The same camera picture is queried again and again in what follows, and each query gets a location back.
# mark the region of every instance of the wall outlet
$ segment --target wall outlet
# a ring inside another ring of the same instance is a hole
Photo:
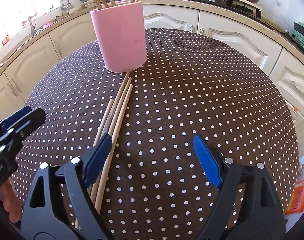
[[[282,6],[282,2],[280,0],[275,0],[275,3],[278,7],[281,7]]]

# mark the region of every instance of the human hand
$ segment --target human hand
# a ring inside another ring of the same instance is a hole
[[[15,195],[11,183],[7,180],[2,186],[3,206],[8,212],[8,217],[12,223],[17,223],[22,217],[22,206]]]

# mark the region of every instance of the kitchen countertop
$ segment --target kitchen countertop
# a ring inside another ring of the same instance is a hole
[[[128,0],[121,0],[117,3],[127,3]],[[253,28],[254,30],[257,30],[258,32],[266,35],[270,39],[274,40],[278,44],[280,44],[282,47],[284,47],[286,50],[288,50],[291,54],[293,54],[303,65],[304,65],[304,54],[298,50],[291,42],[289,42],[287,39],[285,39],[278,31],[271,30],[270,28],[264,26],[263,24],[246,17],[244,15],[241,15],[239,13],[236,13],[234,11],[218,7],[212,4],[202,3],[198,1],[192,1],[192,0],[142,0],[143,4],[154,4],[154,5],[171,5],[171,6],[180,6],[180,7],[186,7],[190,9],[196,9],[196,10],[202,10],[209,13],[217,14],[223,17],[227,17],[229,19],[235,20],[237,22],[240,22],[244,25],[247,25],[248,27]],[[81,16],[83,14],[86,14],[90,12],[92,8],[86,8],[84,10],[81,10],[79,12],[74,13],[71,16],[68,16],[45,30],[42,30],[40,33],[33,36],[31,39],[26,41],[21,47],[19,47],[9,58],[5,61],[4,65],[0,68],[0,75],[4,72],[4,70],[9,66],[9,64],[18,56],[21,54],[22,51],[24,51],[28,46],[30,46],[33,42],[35,42],[40,37],[44,36],[45,34],[49,33],[51,30],[59,27],[60,25],[66,23],[69,20],[72,20],[78,16]]]
[[[147,61],[130,73],[134,87],[100,212],[115,239],[195,239],[218,193],[194,153],[196,134],[235,162],[263,163],[285,209],[299,168],[297,140],[273,82],[232,47],[196,33],[147,29],[146,45]],[[26,104],[43,108],[47,121],[23,141],[16,159],[14,183],[22,204],[40,163],[65,164],[92,146],[124,76],[104,68],[94,41],[36,85]],[[66,188],[62,193],[74,223]],[[228,227],[238,217],[243,193],[244,184]]]

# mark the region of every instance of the green appliance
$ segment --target green appliance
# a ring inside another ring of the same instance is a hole
[[[304,23],[294,23],[291,38],[304,49]]]

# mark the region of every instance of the blue gripper pad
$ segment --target blue gripper pad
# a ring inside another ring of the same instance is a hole
[[[102,136],[97,146],[88,148],[82,155],[84,187],[88,188],[91,184],[96,182],[111,148],[112,138],[106,133]]]
[[[207,179],[216,188],[219,188],[223,183],[220,177],[220,167],[200,135],[194,136],[193,149],[201,163]]]

